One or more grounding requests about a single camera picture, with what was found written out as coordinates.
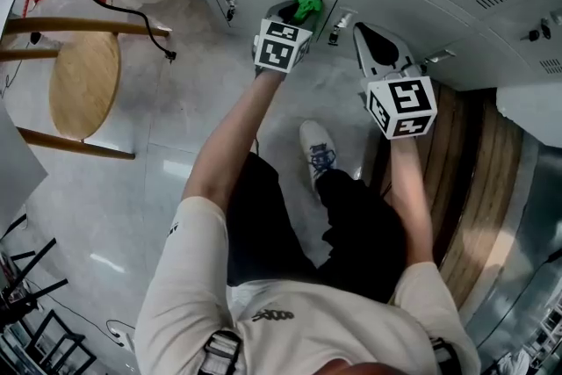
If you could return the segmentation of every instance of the round wooden seat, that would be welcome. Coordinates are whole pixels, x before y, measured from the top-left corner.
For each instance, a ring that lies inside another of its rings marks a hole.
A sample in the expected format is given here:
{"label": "round wooden seat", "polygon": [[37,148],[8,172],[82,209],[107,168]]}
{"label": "round wooden seat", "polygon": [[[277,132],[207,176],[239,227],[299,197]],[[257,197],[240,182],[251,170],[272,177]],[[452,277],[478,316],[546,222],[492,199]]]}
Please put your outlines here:
{"label": "round wooden seat", "polygon": [[75,33],[62,46],[49,84],[51,118],[59,133],[75,140],[94,134],[112,108],[120,74],[115,34]]}

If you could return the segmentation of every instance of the shirt sleeve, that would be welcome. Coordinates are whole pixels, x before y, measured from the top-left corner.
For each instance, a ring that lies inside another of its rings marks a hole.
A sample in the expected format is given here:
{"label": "shirt sleeve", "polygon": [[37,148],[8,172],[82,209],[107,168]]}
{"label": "shirt sleeve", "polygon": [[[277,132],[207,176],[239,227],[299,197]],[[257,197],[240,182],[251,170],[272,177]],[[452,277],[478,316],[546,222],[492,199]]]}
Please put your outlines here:
{"label": "shirt sleeve", "polygon": [[143,375],[186,373],[203,358],[209,337],[230,325],[225,225],[206,198],[187,198],[177,208],[134,336]]}
{"label": "shirt sleeve", "polygon": [[480,374],[480,360],[457,307],[434,263],[414,264],[396,286],[394,304],[412,315],[431,338],[442,338],[457,352],[464,375]]}

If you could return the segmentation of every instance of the blue shoelace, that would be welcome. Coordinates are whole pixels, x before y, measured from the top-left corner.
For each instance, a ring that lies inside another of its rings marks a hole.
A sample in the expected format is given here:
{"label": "blue shoelace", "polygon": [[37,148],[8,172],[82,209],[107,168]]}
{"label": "blue shoelace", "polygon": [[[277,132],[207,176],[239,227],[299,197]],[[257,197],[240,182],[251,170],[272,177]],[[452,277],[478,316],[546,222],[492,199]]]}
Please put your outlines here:
{"label": "blue shoelace", "polygon": [[335,152],[328,148],[328,144],[310,146],[310,151],[312,152],[310,164],[314,168],[314,178],[320,176],[328,169],[332,169],[332,164],[335,161]]}

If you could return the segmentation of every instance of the white t-shirt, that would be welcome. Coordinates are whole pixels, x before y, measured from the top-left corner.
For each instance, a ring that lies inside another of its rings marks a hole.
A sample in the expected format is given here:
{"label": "white t-shirt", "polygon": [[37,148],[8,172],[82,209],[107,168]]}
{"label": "white t-shirt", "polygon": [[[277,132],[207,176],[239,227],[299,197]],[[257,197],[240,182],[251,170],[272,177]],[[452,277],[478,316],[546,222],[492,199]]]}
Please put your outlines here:
{"label": "white t-shirt", "polygon": [[[454,347],[464,375],[479,374],[478,354],[433,263],[405,270],[393,306],[325,285],[264,280],[233,289],[231,312],[227,254],[224,213],[205,198],[184,200],[140,311],[143,375],[196,374],[205,343],[221,329],[242,339],[236,375],[312,375],[336,358],[437,374],[430,337]],[[365,280],[383,269],[366,270]]]}

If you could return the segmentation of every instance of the shoe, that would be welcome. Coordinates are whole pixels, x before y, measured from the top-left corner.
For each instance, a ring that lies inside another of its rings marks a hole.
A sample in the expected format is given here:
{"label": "shoe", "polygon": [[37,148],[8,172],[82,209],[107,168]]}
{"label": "shoe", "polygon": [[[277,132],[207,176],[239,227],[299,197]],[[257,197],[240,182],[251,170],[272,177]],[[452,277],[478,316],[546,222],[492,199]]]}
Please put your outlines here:
{"label": "shoe", "polygon": [[314,120],[305,120],[299,129],[300,145],[305,152],[313,189],[316,180],[328,169],[336,168],[335,146],[326,128]]}

